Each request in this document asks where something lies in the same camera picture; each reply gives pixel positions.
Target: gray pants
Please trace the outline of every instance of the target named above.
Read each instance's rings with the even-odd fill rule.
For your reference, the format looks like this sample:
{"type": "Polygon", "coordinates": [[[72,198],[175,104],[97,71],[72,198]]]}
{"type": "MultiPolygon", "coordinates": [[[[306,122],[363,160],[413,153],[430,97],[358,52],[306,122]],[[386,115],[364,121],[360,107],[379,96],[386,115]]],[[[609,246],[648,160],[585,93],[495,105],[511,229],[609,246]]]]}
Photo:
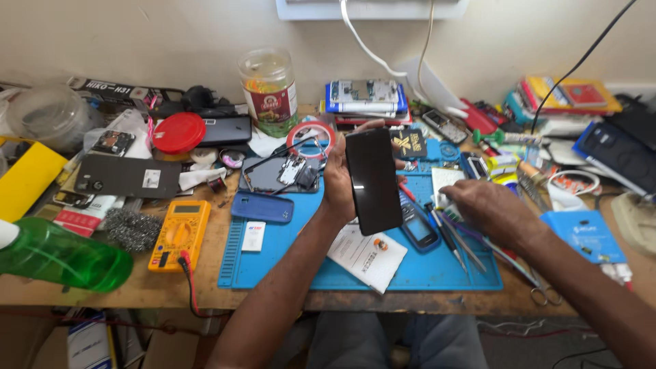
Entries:
{"type": "MultiPolygon", "coordinates": [[[[403,343],[410,368],[487,369],[476,321],[469,315],[416,315],[403,343]]],[[[308,368],[389,368],[390,348],[375,313],[321,313],[308,368]]]]}

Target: red lid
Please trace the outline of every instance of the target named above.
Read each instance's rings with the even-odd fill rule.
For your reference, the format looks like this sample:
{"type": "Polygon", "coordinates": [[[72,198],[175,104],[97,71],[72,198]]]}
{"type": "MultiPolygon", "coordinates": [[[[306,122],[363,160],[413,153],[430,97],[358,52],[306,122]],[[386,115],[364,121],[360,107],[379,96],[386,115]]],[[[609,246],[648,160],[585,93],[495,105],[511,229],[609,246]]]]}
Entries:
{"type": "Polygon", "coordinates": [[[175,155],[196,147],[205,136],[205,122],[196,113],[175,113],[153,132],[153,144],[164,154],[175,155]]]}

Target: person's left hand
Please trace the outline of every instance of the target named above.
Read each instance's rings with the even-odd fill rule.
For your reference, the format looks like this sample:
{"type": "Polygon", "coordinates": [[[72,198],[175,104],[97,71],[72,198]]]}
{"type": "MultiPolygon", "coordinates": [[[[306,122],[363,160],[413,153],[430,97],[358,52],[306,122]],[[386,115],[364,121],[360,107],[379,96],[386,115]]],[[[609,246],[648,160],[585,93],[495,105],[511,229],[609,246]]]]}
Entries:
{"type": "MultiPolygon", "coordinates": [[[[359,126],[354,132],[380,128],[384,125],[383,119],[376,119],[359,126]]],[[[399,146],[393,142],[392,146],[395,151],[399,149],[399,146]]],[[[405,167],[405,162],[402,160],[395,159],[394,162],[397,170],[405,167]]],[[[323,182],[325,184],[323,203],[333,214],[332,216],[344,224],[352,221],[356,217],[356,206],[353,202],[351,175],[346,165],[346,139],[343,135],[339,135],[335,146],[328,155],[328,161],[323,170],[323,182]]]]}

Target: hand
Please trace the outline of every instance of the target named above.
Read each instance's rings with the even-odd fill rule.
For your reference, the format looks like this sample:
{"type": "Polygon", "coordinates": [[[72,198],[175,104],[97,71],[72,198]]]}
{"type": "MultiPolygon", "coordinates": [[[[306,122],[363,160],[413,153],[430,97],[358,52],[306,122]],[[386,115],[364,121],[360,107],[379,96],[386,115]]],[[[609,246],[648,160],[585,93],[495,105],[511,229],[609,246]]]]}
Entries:
{"type": "Polygon", "coordinates": [[[485,181],[457,181],[440,192],[455,202],[469,225],[500,246],[523,252],[549,227],[509,188],[485,181]]]}
{"type": "MultiPolygon", "coordinates": [[[[368,121],[359,126],[354,132],[379,128],[385,125],[383,119],[368,121]]],[[[398,145],[392,143],[394,150],[398,145]]],[[[396,169],[403,169],[405,162],[395,159],[396,169]]],[[[327,207],[332,217],[346,224],[356,217],[356,205],[353,202],[353,190],[351,187],[351,175],[346,165],[346,139],[339,135],[335,146],[328,155],[326,167],[323,170],[323,182],[325,191],[323,193],[322,206],[327,207]]]]}

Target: instruction manual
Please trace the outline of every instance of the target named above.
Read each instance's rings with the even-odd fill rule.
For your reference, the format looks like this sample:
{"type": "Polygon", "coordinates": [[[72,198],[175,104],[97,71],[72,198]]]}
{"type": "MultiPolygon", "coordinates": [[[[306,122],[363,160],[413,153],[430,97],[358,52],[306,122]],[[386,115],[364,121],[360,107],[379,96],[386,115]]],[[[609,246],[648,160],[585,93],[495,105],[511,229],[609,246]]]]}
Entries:
{"type": "Polygon", "coordinates": [[[384,233],[363,236],[359,225],[346,225],[328,251],[328,257],[381,295],[408,249],[384,233]]]}

